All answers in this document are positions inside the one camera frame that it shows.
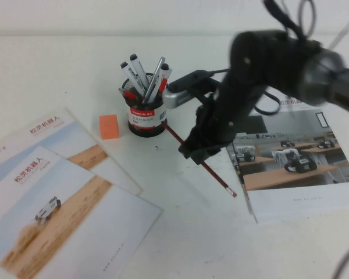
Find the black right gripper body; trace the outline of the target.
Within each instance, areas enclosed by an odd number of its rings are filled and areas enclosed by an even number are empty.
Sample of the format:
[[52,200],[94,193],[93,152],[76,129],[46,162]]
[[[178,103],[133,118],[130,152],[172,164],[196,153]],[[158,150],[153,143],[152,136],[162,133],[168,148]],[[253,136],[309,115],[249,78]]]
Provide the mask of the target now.
[[236,134],[238,118],[246,114],[251,91],[248,85],[221,84],[210,94],[186,139],[189,150],[219,149],[230,143]]

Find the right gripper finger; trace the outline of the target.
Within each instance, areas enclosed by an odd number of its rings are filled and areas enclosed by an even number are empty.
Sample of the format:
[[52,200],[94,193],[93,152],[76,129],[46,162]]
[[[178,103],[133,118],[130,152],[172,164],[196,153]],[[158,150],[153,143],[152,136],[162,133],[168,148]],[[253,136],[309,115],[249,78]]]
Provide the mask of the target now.
[[209,157],[214,156],[223,146],[209,146],[206,148],[198,149],[191,153],[190,158],[194,161],[195,164],[203,164]]
[[189,136],[187,139],[185,139],[180,147],[179,152],[186,158],[192,158],[194,151],[197,150],[197,139],[193,136]]

